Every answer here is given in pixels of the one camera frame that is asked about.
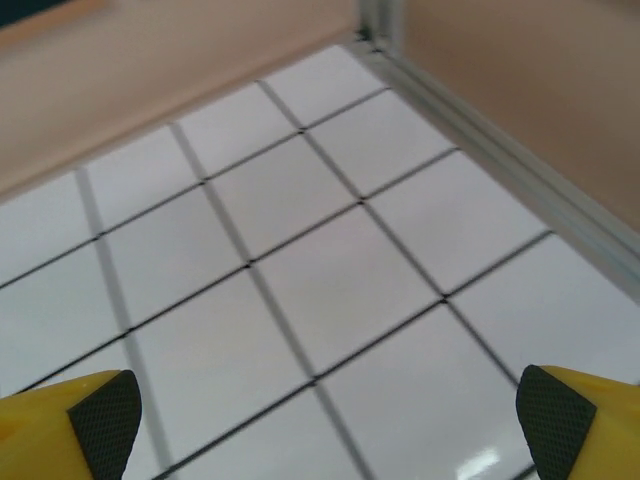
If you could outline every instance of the beige wall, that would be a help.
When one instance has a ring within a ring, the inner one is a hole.
[[[635,0],[406,5],[411,59],[640,232]]]
[[[0,51],[0,196],[351,31],[352,0],[114,0]]]

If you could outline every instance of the gray grout line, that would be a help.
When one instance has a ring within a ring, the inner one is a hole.
[[[298,128],[301,128],[301,129],[303,128],[302,123],[298,121],[298,119],[293,114],[293,112],[291,112],[291,110],[289,110],[289,108],[285,105],[285,103],[276,95],[276,93],[271,89],[271,87],[266,82],[259,81],[258,85],[262,88],[262,90],[265,92],[265,94],[271,99],[271,101],[273,101],[276,104],[276,106],[278,106],[280,108],[282,113],[289,119],[289,121],[293,125],[295,125]],[[309,137],[309,134],[308,134],[307,131],[305,131],[305,133],[303,134],[303,138],[305,140],[307,140],[307,142],[309,141],[310,137]],[[288,321],[286,320],[284,315],[282,316],[281,321],[282,321],[283,324],[287,324],[288,325]],[[309,374],[313,378],[314,372],[313,372],[312,368],[309,371]],[[333,402],[331,402],[331,400],[329,398],[329,395],[326,394],[326,392],[324,392],[323,390],[320,390],[320,391],[317,392],[317,396],[318,396],[318,400],[320,401],[320,403],[322,404],[323,408],[325,409],[325,412],[326,412],[329,420],[331,421],[331,423],[333,424],[334,428],[336,429],[338,437],[342,441],[342,443],[343,443],[344,447],[346,448],[347,452],[349,452],[351,460],[353,461],[355,467],[358,469],[358,472],[360,473],[360,475],[365,480],[374,480],[375,476],[373,474],[373,470],[367,464],[362,452],[360,452],[360,449],[358,448],[357,443],[356,443],[356,441],[354,439],[354,435],[349,431],[349,429],[347,428],[346,424],[342,420],[342,417],[340,415],[338,415],[338,412],[337,412],[336,408],[334,407]]]
[[[431,163],[431,160],[427,160],[426,162],[424,162],[423,166],[429,166],[429,164]],[[183,191],[178,195],[174,195],[172,197],[170,197],[170,200],[173,200],[175,198],[177,198],[180,195],[183,195],[184,193],[190,192],[192,190],[194,190],[195,188],[200,187],[204,182],[199,182],[195,185],[193,185],[192,187],[189,187],[187,189],[187,191]],[[394,186],[396,186],[399,183],[398,179],[392,180],[390,182],[388,182],[387,184],[385,184],[384,187],[381,187],[380,189],[376,190],[375,195],[379,195],[384,193],[387,189],[392,188]],[[345,207],[343,207],[340,210],[337,210],[329,215],[327,215],[325,218],[323,218],[322,220],[319,220],[318,222],[314,223],[313,225],[311,225],[310,227],[308,227],[307,229],[293,235],[292,237],[280,242],[279,244],[275,245],[274,247],[270,248],[269,250],[267,250],[264,253],[261,253],[260,255],[256,256],[255,258],[252,259],[253,263],[258,263],[266,258],[268,258],[269,256],[275,254],[276,252],[282,250],[283,248],[289,246],[290,244],[294,243],[295,241],[313,233],[314,231],[318,230],[319,228],[322,228],[323,226],[325,226],[326,224],[330,223],[333,220],[336,220],[338,218],[340,218],[342,215],[345,215],[346,213],[350,212],[351,210],[355,209],[356,207],[358,207],[359,205],[362,205],[361,201],[354,201],[353,203],[350,203],[348,205],[346,205]],[[83,244],[82,246],[86,246],[88,244],[91,244],[93,242],[95,242],[97,239],[93,238],[92,240],[86,242],[86,244]],[[224,274],[223,276],[213,280],[212,282],[204,285],[203,287],[195,290],[194,292],[190,293],[189,295],[181,298],[180,300],[172,303],[171,305],[168,305],[167,307],[155,312],[154,314],[152,314],[150,317],[146,318],[145,320],[143,320],[142,322],[139,322],[137,324],[135,324],[129,332],[127,332],[126,334],[121,334],[118,335],[117,337],[110,339],[109,341],[106,342],[106,344],[101,344],[98,345],[96,348],[84,353],[83,355],[81,355],[80,357],[72,360],[71,362],[63,365],[62,367],[56,369],[55,371],[47,374],[46,376],[36,380],[35,382],[29,384],[29,386],[23,388],[22,391],[27,391],[30,390],[36,386],[38,386],[39,384],[46,382],[47,380],[51,379],[52,377],[60,374],[61,372],[67,370],[68,368],[73,367],[74,365],[78,364],[79,362],[81,362],[82,360],[85,360],[86,358],[90,357],[91,355],[103,350],[104,348],[106,348],[107,346],[111,345],[112,343],[121,340],[125,335],[127,335],[128,333],[132,333],[134,331],[139,330],[140,328],[145,327],[146,325],[148,325],[151,322],[156,321],[159,317],[162,317],[163,315],[167,314],[169,311],[174,310],[175,308],[178,308],[179,306],[183,305],[184,303],[192,300],[193,298],[197,297],[198,295],[210,290],[211,288],[214,288],[216,285],[224,282],[225,280],[227,280],[228,278],[234,276],[235,274],[239,273],[240,271],[243,271],[245,268],[247,267],[247,265],[241,265],[238,268],[227,272],[226,274]]]
[[[272,402],[268,406],[262,408],[258,412],[256,412],[253,415],[251,415],[249,418],[246,418],[245,420],[243,420],[240,423],[236,424],[235,426],[231,427],[229,430],[224,432],[222,435],[214,438],[210,442],[205,443],[202,447],[200,447],[199,449],[197,449],[196,451],[194,451],[190,455],[187,455],[186,457],[182,458],[180,461],[178,461],[175,464],[171,465],[171,467],[169,467],[167,470],[165,470],[164,472],[160,473],[159,475],[153,477],[152,480],[164,480],[166,478],[169,478],[171,475],[175,475],[176,472],[178,472],[181,468],[183,468],[183,467],[187,466],[188,464],[190,464],[191,462],[197,460],[198,458],[200,458],[201,456],[205,455],[207,452],[209,452],[210,450],[214,449],[215,447],[217,447],[221,443],[223,443],[223,442],[227,441],[228,439],[232,438],[233,436],[239,434],[245,428],[251,427],[254,423],[260,421],[262,418],[264,418],[265,416],[269,415],[271,412],[277,410],[278,408],[286,405],[287,403],[289,403],[294,398],[297,398],[302,393],[304,393],[308,389],[310,389],[312,386],[313,386],[313,382],[310,381],[310,382],[304,383],[304,384],[300,385],[299,387],[291,390],[289,393],[283,395],[282,397],[280,397],[279,399],[275,400],[274,402]]]
[[[351,110],[352,108],[357,107],[358,105],[360,105],[362,103],[365,103],[366,101],[368,101],[368,100],[380,95],[381,93],[384,93],[387,90],[391,90],[391,88],[390,87],[384,87],[384,88],[381,88],[380,90],[376,90],[376,91],[374,91],[374,92],[372,92],[372,93],[370,93],[368,95],[365,95],[364,97],[362,97],[362,98],[360,98],[360,99],[348,104],[347,106],[342,107],[342,108],[340,108],[340,109],[338,109],[338,110],[336,110],[336,111],[334,111],[334,112],[322,117],[321,119],[314,121],[310,125],[313,126],[313,127],[317,127],[318,125],[321,125],[321,124],[323,124],[323,123],[325,123],[325,122],[337,117],[338,115],[340,115],[340,114],[342,114],[342,113],[344,113],[344,112],[346,112],[348,110]],[[121,222],[118,222],[115,225],[109,227],[108,229],[101,231],[99,233],[99,235],[106,235],[106,234],[109,234],[109,233],[119,229],[119,228],[124,227],[125,225],[137,220],[138,218],[146,215],[147,213],[150,213],[150,212],[152,212],[152,211],[154,211],[154,210],[166,205],[167,203],[169,203],[169,202],[181,197],[182,195],[185,195],[185,194],[191,192],[192,190],[195,190],[201,184],[203,184],[204,181],[213,180],[213,179],[218,178],[218,177],[220,177],[220,176],[222,176],[222,175],[224,175],[226,173],[229,173],[232,170],[235,170],[236,168],[244,165],[245,163],[255,159],[256,157],[259,157],[260,155],[263,155],[263,154],[269,152],[270,150],[272,150],[274,148],[277,148],[280,145],[283,145],[284,143],[288,142],[289,140],[293,140],[296,136],[300,135],[300,133],[301,132],[299,132],[299,131],[290,133],[290,134],[288,134],[288,135],[286,135],[286,136],[274,141],[273,143],[267,145],[266,147],[263,147],[260,150],[257,150],[255,152],[253,152],[252,154],[248,155],[247,157],[244,157],[244,158],[238,160],[237,162],[232,163],[231,165],[229,165],[227,167],[224,167],[223,169],[217,171],[216,173],[214,173],[212,175],[205,175],[204,177],[202,177],[202,179],[203,179],[202,181],[196,182],[196,183],[194,183],[192,185],[189,185],[189,186],[185,187],[184,189],[180,190],[179,192],[176,192],[173,195],[163,199],[162,201],[160,201],[160,202],[158,202],[158,203],[156,203],[154,205],[151,205],[150,207],[148,207],[148,208],[146,208],[146,209],[144,209],[144,210],[142,210],[140,212],[135,213],[131,217],[128,217],[125,220],[122,220]],[[10,278],[9,280],[6,280],[4,283],[0,284],[0,290],[2,290],[5,287],[8,287],[9,285],[11,285],[13,283],[18,282],[19,280],[22,280],[23,278],[31,275],[32,273],[35,273],[38,270],[41,270],[42,268],[44,268],[44,267],[46,267],[46,266],[48,266],[48,265],[50,265],[50,264],[52,264],[52,263],[54,263],[54,262],[56,262],[56,261],[58,261],[60,259],[66,257],[67,255],[70,255],[70,254],[76,252],[77,250],[81,249],[82,247],[85,247],[85,246],[89,245],[90,243],[94,242],[95,240],[96,240],[96,237],[89,238],[89,239],[79,243],[78,245],[75,245],[75,246],[69,248],[68,250],[63,251],[62,253],[60,253],[60,254],[58,254],[58,255],[56,255],[54,257],[51,257],[50,259],[46,260],[45,262],[43,262],[43,263],[41,263],[39,265],[36,265],[35,267],[33,267],[33,268],[29,269],[29,270],[26,270],[23,273],[20,273],[17,276]]]
[[[185,157],[191,164],[195,174],[198,176],[204,175],[204,168],[202,167],[202,164],[200,163],[200,160],[198,159],[198,156],[195,150],[189,143],[189,139],[184,134],[180,126],[177,124],[172,124],[171,130],[173,131],[178,144],[183,149],[183,153],[185,154]],[[249,252],[249,249],[247,248],[244,240],[242,239],[242,236],[238,231],[237,227],[235,226],[231,216],[227,212],[224,206],[224,203],[222,202],[220,197],[217,195],[215,191],[215,187],[213,186],[213,183],[208,182],[206,185],[203,186],[203,188],[205,192],[208,194],[207,198],[211,203],[211,207],[213,208],[214,212],[217,214],[218,218],[220,219],[220,222],[222,223],[225,231],[227,232],[227,235],[229,235],[229,238],[231,238],[231,241],[233,242],[234,246],[236,247],[236,250],[238,251],[238,254],[243,259],[243,261],[247,262],[247,265],[249,265],[250,267],[249,274],[251,276],[251,279],[253,280],[256,286],[256,289],[258,290],[258,292],[260,293],[260,296],[265,302],[267,309],[271,313],[276,323],[276,326],[279,328],[287,345],[291,349],[294,358],[300,365],[303,372],[306,374],[309,381],[314,381],[315,374],[314,374],[314,369],[313,369],[311,360],[309,359],[308,355],[304,351],[302,344],[300,343],[299,339],[297,338],[297,335],[293,331],[293,328],[291,327],[290,322],[285,317],[284,312],[282,311],[282,308],[280,307],[278,301],[273,295],[273,292],[269,288],[269,285],[267,284],[266,280],[260,273],[260,270],[257,268],[256,265],[251,264],[251,253]],[[342,441],[346,450],[349,452],[355,467],[358,469],[363,479],[374,480],[375,477],[371,473],[371,469],[366,465],[363,455],[359,452],[355,444],[355,441],[353,440],[353,436],[348,432],[347,428],[344,425],[344,422],[339,416],[331,415],[331,413],[336,412],[336,410],[333,404],[329,401],[328,395],[326,394],[322,395],[320,391],[316,391],[316,395],[318,396],[318,400],[323,405],[327,414],[329,415],[329,418],[333,423],[334,428],[336,429],[336,432],[338,433],[339,439]]]
[[[299,130],[304,130],[304,124],[298,120],[298,118],[294,115],[291,109],[287,106],[286,103],[278,96],[271,85],[269,85],[265,80],[258,80],[256,84],[262,89],[262,91],[271,99],[271,101],[280,109],[282,114],[287,117],[287,120],[291,122]]]
[[[132,326],[131,317],[124,300],[124,294],[113,262],[111,249],[109,248],[106,237],[99,233],[102,231],[102,220],[100,218],[100,212],[98,210],[98,205],[91,187],[89,176],[84,168],[79,168],[75,171],[75,178],[78,183],[80,197],[85,208],[89,226],[92,233],[97,235],[96,251],[98,254],[98,261],[102,270],[113,314],[121,331],[128,333]],[[144,366],[137,340],[133,335],[126,335],[123,338],[123,347],[131,365],[131,369],[136,374],[136,379],[138,380],[140,391],[144,398],[144,415],[142,421],[146,422],[149,430],[158,464],[161,468],[166,468],[172,463],[169,444],[162,427],[160,413],[155,403],[155,398],[153,397],[149,376]]]
[[[327,392],[324,384],[321,382],[316,383],[314,392],[320,401],[320,405],[324,408],[327,417],[331,420],[331,424],[338,434],[338,438],[342,441],[342,444],[349,453],[351,460],[355,463],[356,469],[360,475],[365,480],[375,480],[376,476],[374,475],[373,470],[362,455],[354,435],[347,427],[347,424],[344,422],[344,419],[333,403],[333,400],[331,400],[331,396],[329,395],[329,392]]]
[[[275,93],[275,91],[265,82],[259,82],[259,85],[262,87],[267,96],[274,102],[276,106],[278,106],[282,113],[294,124],[299,126],[300,121],[296,118],[293,112],[287,107],[287,105],[282,101],[281,98]],[[358,190],[353,182],[347,177],[347,175],[340,169],[340,167],[333,161],[330,155],[322,148],[320,144],[313,138],[309,132],[305,132],[305,139],[313,148],[313,150],[318,154],[320,159],[325,163],[325,165],[336,175],[336,177],[342,182],[349,192],[354,196],[354,198],[359,200],[364,200],[364,196]],[[414,270],[420,275],[420,277],[447,303],[449,310],[451,313],[457,318],[458,322],[467,330],[469,335],[476,341],[478,346],[483,350],[483,352],[492,360],[496,368],[505,376],[505,378],[514,386],[518,385],[517,377],[509,370],[506,366],[506,363],[500,358],[500,356],[491,348],[489,343],[480,335],[480,333],[473,328],[471,323],[462,315],[454,305],[450,304],[447,301],[447,294],[444,290],[438,285],[436,280],[427,272],[427,270],[420,264],[420,262],[415,258],[415,256],[411,253],[411,251],[407,248],[407,246],[400,240],[400,238],[395,234],[395,232],[384,222],[382,217],[377,214],[374,208],[369,205],[367,202],[362,203],[364,210],[369,214],[370,218],[378,225],[378,227],[385,233],[387,238],[391,241],[391,243],[396,247],[396,249],[402,254],[402,256],[409,262],[409,264],[414,268]]]

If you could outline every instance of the white tile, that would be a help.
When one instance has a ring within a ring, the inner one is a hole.
[[[303,125],[384,86],[338,46],[322,50],[271,75],[267,82]]]
[[[305,380],[246,273],[135,335],[174,460]]]
[[[311,134],[363,193],[451,147],[393,92],[338,115]]]
[[[295,130],[255,84],[187,115],[180,124],[210,174]]]
[[[180,480],[359,480],[311,392],[180,470]]]
[[[376,197],[372,205],[445,291],[545,229],[462,153]]]
[[[640,308],[557,237],[454,301],[516,375],[537,364],[640,380]]]
[[[0,284],[89,237],[73,174],[0,205]]]
[[[326,384],[378,478],[508,479],[530,463],[515,389],[444,307]]]
[[[98,158],[86,168],[105,228],[196,183],[167,127]]]
[[[0,290],[0,318],[3,395],[119,333],[93,245]]]
[[[259,264],[318,370],[435,300],[357,209]]]
[[[214,180],[253,255],[353,202],[300,137]]]
[[[241,264],[201,189],[114,231],[107,241],[134,324]]]
[[[91,355],[82,362],[65,370],[64,372],[51,378],[45,385],[53,385],[55,383],[73,380],[74,378],[91,375],[93,373],[103,372],[105,370],[132,370],[124,351],[124,342],[127,339],[114,343],[104,350]],[[125,470],[123,480],[147,480],[153,478],[160,473],[160,466],[153,451],[151,436],[147,429],[145,418],[145,401],[142,395],[142,421],[138,435],[133,444],[133,450],[129,456],[127,469]]]

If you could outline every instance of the dark green object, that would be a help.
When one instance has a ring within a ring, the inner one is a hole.
[[[120,372],[67,414],[94,480],[121,480],[142,418],[134,373]]]
[[[525,368],[516,410],[540,480],[567,480],[597,407],[542,368]]]
[[[0,28],[73,0],[0,0]]]

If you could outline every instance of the metal frame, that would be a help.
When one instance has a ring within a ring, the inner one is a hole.
[[[373,58],[357,45],[353,52],[640,302],[640,235],[405,58],[403,0],[361,3],[376,12],[367,18],[376,19],[370,25],[380,55]]]

